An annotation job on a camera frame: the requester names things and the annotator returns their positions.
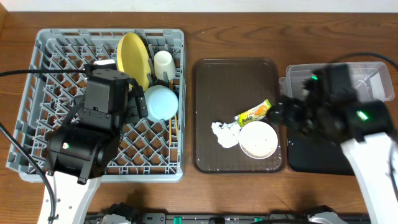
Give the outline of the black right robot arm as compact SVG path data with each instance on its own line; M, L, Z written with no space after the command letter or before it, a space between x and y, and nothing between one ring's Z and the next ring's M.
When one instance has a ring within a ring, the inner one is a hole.
M283 96L272 123L339 144L358 181L372 223L397 223L397 131L381 100L361 101L346 64L313 71L304 100Z

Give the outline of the grey dishwasher rack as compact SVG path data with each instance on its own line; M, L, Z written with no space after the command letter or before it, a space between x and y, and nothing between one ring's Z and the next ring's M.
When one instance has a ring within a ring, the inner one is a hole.
M20 149L11 147L7 167L22 180L40 182L35 164L45 162L47 138L57 129L73 99L86 90L84 65L96 60L114 59L119 41L128 29L43 29L37 34L30 60L31 69L46 69L48 74L28 75L14 128ZM104 182L177 182L183 175L185 135L185 36L179 29L134 29L146 46L149 57L158 51L170 52L177 74L173 90L178 103L178 140L172 118L172 145L169 147L169 121L142 119L127 124L117 156L110 161Z

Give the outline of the brown serving tray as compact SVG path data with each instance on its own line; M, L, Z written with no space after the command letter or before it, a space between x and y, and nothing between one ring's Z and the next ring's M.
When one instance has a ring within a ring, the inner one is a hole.
M246 155L239 145L224 148L213 133L214 122L232 123L234 117L264 100L278 101L276 64L267 58L203 59L193 67L193 164L205 174L276 173L286 164L283 127L277 149L265 159Z

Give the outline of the crumpled white tissue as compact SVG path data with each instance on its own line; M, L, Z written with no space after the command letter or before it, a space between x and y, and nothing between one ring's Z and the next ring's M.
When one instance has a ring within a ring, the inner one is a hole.
M236 121L233 123L213 122L211 128L223 148L228 149L239 143L238 136L241 127Z

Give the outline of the white small plate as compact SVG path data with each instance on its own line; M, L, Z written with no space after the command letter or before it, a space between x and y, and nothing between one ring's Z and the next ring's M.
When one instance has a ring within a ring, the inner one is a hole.
M238 136L242 151L253 159L265 159L273 155L279 140L274 128L262 121L245 125Z

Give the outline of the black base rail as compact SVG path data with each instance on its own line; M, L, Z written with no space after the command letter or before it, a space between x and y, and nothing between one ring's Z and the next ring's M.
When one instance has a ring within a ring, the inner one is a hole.
M200 213L141 213L125 203L115 203L97 214L87 214L85 223L140 224L243 224L243 223L370 223L367 215L338 215L322 205L304 213L273 211L260 215L200 214Z

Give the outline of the clear plastic bin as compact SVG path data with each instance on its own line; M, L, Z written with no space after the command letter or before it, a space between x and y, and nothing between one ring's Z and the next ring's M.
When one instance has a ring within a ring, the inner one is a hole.
M387 65L383 62L348 62L352 87L358 100L365 103L394 99L394 89ZM307 96L303 85L313 75L314 70L325 66L324 63L290 65L285 77L279 79L280 95L304 100Z

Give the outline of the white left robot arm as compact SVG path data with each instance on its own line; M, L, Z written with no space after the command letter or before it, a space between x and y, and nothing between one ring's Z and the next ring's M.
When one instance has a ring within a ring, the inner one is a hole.
M51 186L42 212L52 223L83 223L105 169L118 154L124 128L147 117L144 90L112 60L85 65L85 94L47 139L44 164Z

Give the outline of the yellow plate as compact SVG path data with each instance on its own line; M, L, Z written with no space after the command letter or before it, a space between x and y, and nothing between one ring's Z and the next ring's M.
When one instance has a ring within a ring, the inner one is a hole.
M147 74L151 74L149 55L141 38L135 33L127 33L118 43L118 70L135 78L146 91L149 87Z

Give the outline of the cream cup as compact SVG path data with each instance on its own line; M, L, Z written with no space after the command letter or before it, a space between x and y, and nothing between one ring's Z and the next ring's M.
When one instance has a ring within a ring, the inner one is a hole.
M168 80L173 79L176 74L176 66L172 54L166 50L158 51L154 56L155 75L164 81L164 72L167 73Z

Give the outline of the Apollo snack wrapper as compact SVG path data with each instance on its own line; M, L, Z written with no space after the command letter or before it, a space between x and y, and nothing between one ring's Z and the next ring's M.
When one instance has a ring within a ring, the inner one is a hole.
M261 120L263 117L265 117L265 115L271 109L271 107L272 106L271 106L269 100L266 99L259 105L255 106L243 113L240 113L239 115L236 115L234 117L234 119L239 124L240 127L243 127L253 121Z

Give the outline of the light blue bowl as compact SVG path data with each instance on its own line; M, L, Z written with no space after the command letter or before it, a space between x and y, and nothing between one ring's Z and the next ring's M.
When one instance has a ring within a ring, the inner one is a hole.
M144 92L147 105L147 119L152 122L168 121L178 111L176 94L163 85L156 85Z

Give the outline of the black tray bin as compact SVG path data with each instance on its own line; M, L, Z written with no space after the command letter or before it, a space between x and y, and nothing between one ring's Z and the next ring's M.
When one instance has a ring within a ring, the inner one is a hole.
M326 140L303 136L288 129L288 163L292 170L318 174L354 175L340 146Z

